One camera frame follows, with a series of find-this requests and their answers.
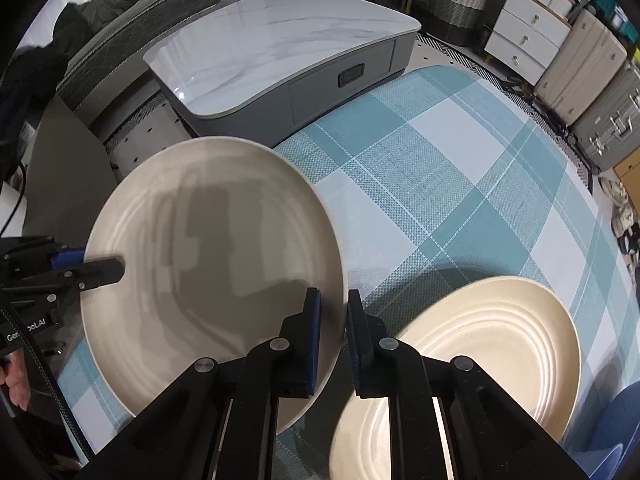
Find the screw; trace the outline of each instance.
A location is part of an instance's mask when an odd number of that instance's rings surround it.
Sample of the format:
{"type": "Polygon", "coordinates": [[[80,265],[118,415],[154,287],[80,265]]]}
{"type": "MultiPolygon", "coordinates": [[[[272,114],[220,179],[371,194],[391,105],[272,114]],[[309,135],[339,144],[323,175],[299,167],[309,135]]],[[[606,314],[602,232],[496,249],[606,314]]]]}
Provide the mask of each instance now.
{"type": "Polygon", "coordinates": [[[196,371],[200,372],[201,374],[212,371],[214,366],[215,364],[213,360],[209,359],[208,357],[201,357],[193,365],[196,371]]]}
{"type": "Polygon", "coordinates": [[[378,344],[385,350],[395,350],[399,346],[398,339],[393,337],[383,337],[378,344]]]}
{"type": "Polygon", "coordinates": [[[460,357],[456,357],[453,359],[453,365],[463,372],[468,372],[471,368],[474,367],[474,362],[466,356],[461,355],[460,357]]]}
{"type": "Polygon", "coordinates": [[[283,337],[277,337],[269,343],[271,350],[281,351],[289,348],[289,341],[284,339],[283,337]]]}

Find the beige suitcase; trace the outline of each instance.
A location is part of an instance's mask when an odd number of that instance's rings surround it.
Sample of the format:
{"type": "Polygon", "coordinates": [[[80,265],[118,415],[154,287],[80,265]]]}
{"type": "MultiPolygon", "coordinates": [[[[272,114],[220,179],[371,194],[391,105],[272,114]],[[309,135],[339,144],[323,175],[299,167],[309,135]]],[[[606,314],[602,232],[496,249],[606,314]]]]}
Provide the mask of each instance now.
{"type": "Polygon", "coordinates": [[[625,48],[613,33],[584,10],[536,85],[536,95],[571,125],[596,100],[625,59],[625,48]]]}

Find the suitcase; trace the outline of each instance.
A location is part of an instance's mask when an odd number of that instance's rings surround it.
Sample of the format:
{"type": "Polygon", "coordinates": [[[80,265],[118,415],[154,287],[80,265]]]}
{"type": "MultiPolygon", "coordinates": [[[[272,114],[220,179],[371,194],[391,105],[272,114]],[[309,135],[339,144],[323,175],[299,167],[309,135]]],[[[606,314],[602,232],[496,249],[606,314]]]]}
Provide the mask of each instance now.
{"type": "Polygon", "coordinates": [[[596,174],[640,146],[640,71],[627,61],[573,130],[596,174]]]}
{"type": "Polygon", "coordinates": [[[626,50],[588,10],[583,10],[549,69],[536,85],[536,95],[567,124],[586,111],[626,59],[626,50]]]}

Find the finger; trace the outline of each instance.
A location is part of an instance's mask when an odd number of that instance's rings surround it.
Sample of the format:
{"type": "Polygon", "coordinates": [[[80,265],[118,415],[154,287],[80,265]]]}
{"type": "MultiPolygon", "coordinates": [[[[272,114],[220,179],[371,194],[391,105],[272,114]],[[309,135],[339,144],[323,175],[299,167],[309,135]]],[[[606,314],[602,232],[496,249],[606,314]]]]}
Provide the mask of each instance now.
{"type": "Polygon", "coordinates": [[[18,406],[26,412],[27,407],[29,406],[29,400],[31,399],[31,389],[28,383],[21,383],[10,388],[9,399],[14,406],[18,406]]]}
{"type": "Polygon", "coordinates": [[[10,354],[11,360],[4,366],[4,382],[9,388],[13,388],[23,382],[28,385],[29,380],[24,361],[19,356],[12,357],[12,355],[10,354]]]}

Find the white plate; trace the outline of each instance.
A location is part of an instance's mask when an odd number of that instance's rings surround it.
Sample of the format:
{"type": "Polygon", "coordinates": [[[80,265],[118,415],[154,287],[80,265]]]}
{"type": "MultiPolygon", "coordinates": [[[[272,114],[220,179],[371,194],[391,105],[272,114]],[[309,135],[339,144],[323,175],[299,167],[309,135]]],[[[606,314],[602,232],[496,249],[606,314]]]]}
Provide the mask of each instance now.
{"type": "MultiPolygon", "coordinates": [[[[544,286],[514,276],[471,283],[425,310],[398,338],[435,359],[473,358],[556,442],[562,437],[580,383],[580,346],[571,317],[544,286]]],[[[335,430],[330,477],[386,480],[390,467],[386,399],[352,396],[335,430]]]]}
{"type": "MultiPolygon", "coordinates": [[[[197,358],[243,357],[322,294],[318,387],[344,332],[346,278],[310,182],[268,148],[203,137],[136,168],[102,208],[86,259],[124,258],[122,280],[82,294],[95,362],[137,415],[197,358]]],[[[283,399],[278,430],[313,399],[283,399]]]]}

